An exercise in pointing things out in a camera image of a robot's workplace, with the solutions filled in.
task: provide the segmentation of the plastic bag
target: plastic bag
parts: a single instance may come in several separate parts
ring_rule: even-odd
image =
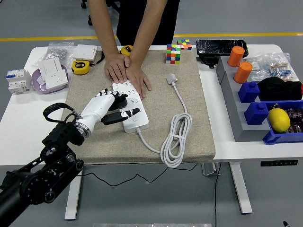
[[[266,53],[252,58],[246,58],[253,65],[250,74],[252,81],[261,81],[268,77],[278,77],[284,81],[298,80],[292,71],[289,53]]]
[[[62,43],[49,43],[47,52],[43,55],[34,66],[38,67],[39,61],[44,61],[47,59],[58,57],[60,64],[64,65],[66,68],[71,68],[72,56],[75,50],[74,42],[62,42]]]

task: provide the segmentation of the human hand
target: human hand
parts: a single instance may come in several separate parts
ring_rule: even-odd
[[[125,68],[130,65],[129,56],[123,54],[110,54],[106,56],[104,71],[112,83],[124,83],[127,80]]]
[[[126,70],[127,78],[131,81],[134,88],[140,95],[141,100],[146,98],[145,86],[151,91],[151,85],[141,67],[132,62]]]

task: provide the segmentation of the lemon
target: lemon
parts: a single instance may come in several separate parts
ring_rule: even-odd
[[[276,108],[269,111],[269,122],[273,130],[283,133],[287,131],[290,126],[290,119],[285,110]]]

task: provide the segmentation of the tape measure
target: tape measure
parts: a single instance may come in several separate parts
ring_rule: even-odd
[[[89,72],[89,61],[73,61],[71,70],[77,75],[84,75]]]
[[[131,54],[132,49],[133,49],[133,46],[129,46],[129,45],[124,46],[124,47],[121,48],[120,53],[129,56]]]

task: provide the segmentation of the person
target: person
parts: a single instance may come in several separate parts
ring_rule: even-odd
[[[104,52],[105,74],[111,82],[131,81],[140,98],[151,84],[141,65],[151,45],[171,44],[180,0],[120,0],[116,35],[121,45],[132,45],[128,57],[119,53],[106,0],[88,0],[90,17]]]

